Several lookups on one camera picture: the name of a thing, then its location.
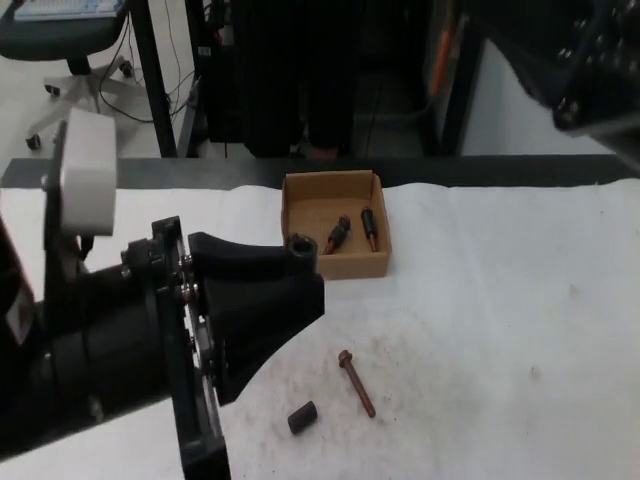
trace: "chair base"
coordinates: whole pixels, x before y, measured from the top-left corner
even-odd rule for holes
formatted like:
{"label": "chair base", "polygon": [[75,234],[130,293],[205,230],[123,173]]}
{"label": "chair base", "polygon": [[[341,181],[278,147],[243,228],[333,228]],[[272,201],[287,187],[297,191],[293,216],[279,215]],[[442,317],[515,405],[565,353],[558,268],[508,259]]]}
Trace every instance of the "chair base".
{"label": "chair base", "polygon": [[146,97],[147,91],[138,85],[129,85],[111,77],[121,70],[125,76],[131,77],[134,72],[129,61],[119,55],[110,65],[94,68],[90,75],[73,75],[68,77],[47,77],[44,86],[47,92],[56,98],[55,103],[27,131],[27,146],[31,150],[38,150],[41,146],[39,133],[48,126],[64,120],[69,111],[83,100],[89,101],[92,110],[100,113],[100,90],[103,93],[121,95],[125,92],[129,95]]}

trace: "white tablecloth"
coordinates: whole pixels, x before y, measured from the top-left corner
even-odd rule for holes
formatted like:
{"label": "white tablecloth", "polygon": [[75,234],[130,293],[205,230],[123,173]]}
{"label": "white tablecloth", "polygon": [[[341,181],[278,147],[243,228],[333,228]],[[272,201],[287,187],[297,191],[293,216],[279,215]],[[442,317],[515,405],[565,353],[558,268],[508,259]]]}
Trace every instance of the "white tablecloth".
{"label": "white tablecloth", "polygon": [[[326,315],[222,409],[234,478],[640,478],[640,183],[385,198],[388,277],[327,284]],[[0,200],[40,297],[43,194]],[[279,191],[120,191],[89,266],[174,214],[185,233],[281,242]],[[292,437],[286,417],[308,400],[318,423]],[[2,479],[43,477],[181,478],[170,403],[0,465]]]}

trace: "cardboard box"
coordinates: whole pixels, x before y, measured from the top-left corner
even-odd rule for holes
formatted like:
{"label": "cardboard box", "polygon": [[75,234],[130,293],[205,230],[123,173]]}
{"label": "cardboard box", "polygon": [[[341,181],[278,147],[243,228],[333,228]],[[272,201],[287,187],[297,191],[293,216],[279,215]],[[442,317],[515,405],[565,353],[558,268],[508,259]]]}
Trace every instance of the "cardboard box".
{"label": "cardboard box", "polygon": [[[378,252],[372,252],[360,213],[371,207],[378,230]],[[333,255],[321,255],[341,215],[351,230]],[[380,178],[370,170],[297,173],[282,186],[282,236],[298,233],[318,244],[318,272],[325,280],[384,277],[391,257],[389,221]]]}

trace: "black equipment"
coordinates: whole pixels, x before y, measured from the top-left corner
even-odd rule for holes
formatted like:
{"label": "black equipment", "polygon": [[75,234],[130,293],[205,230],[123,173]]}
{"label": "black equipment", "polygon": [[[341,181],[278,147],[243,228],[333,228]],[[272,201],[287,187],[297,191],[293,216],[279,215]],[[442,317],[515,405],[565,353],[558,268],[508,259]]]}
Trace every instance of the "black equipment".
{"label": "black equipment", "polygon": [[462,0],[556,128],[640,158],[640,2]]}
{"label": "black equipment", "polygon": [[174,217],[130,243],[120,265],[89,273],[93,239],[61,225],[64,126],[45,187],[39,304],[0,230],[0,458],[171,396],[185,478],[230,478],[218,404],[324,314],[317,246],[194,233],[186,255]]}

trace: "gray floor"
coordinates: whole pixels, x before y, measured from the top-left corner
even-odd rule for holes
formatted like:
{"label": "gray floor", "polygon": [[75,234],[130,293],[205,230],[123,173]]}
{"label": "gray floor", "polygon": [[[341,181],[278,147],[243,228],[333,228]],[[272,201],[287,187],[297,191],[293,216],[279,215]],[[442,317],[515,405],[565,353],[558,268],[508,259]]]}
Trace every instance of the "gray floor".
{"label": "gray floor", "polygon": [[[10,0],[0,0],[0,11],[4,11]],[[193,60],[189,44],[189,32],[184,11],[183,0],[167,0],[169,16],[163,1],[149,2],[155,28],[160,62],[165,80],[165,88],[171,91],[181,78],[193,70]],[[180,61],[178,65],[173,53],[169,37],[169,20]],[[139,65],[139,58],[132,35],[133,58]],[[116,47],[93,55],[90,62],[94,66],[108,64],[116,53]],[[129,57],[128,42],[124,42],[123,51]],[[25,132],[28,126],[42,115],[49,102],[44,91],[42,79],[45,76],[68,75],[65,62],[16,62],[0,58],[0,173],[12,158],[50,157],[53,150],[52,136],[55,128],[49,128],[41,135],[43,147],[38,152],[31,152],[25,144]],[[187,98],[190,82],[186,81],[172,95],[174,102],[182,102]],[[372,129],[369,151],[365,152],[371,115],[380,94],[378,118]],[[151,118],[148,101],[145,98],[111,98],[110,101],[126,112],[141,117]],[[398,127],[393,117],[398,113],[411,111],[408,99],[402,94],[400,80],[393,76],[363,75],[356,102],[356,117],[353,136],[353,153],[355,156],[421,156],[420,143],[415,126]],[[118,154],[121,157],[157,157],[158,144],[153,125],[140,124],[102,105],[102,113],[112,115],[117,124]],[[178,114],[174,123],[174,132],[179,133],[182,125],[182,114]],[[247,156],[248,151],[242,145],[228,145],[230,157]],[[224,145],[205,144],[201,147],[201,156],[224,156]]]}

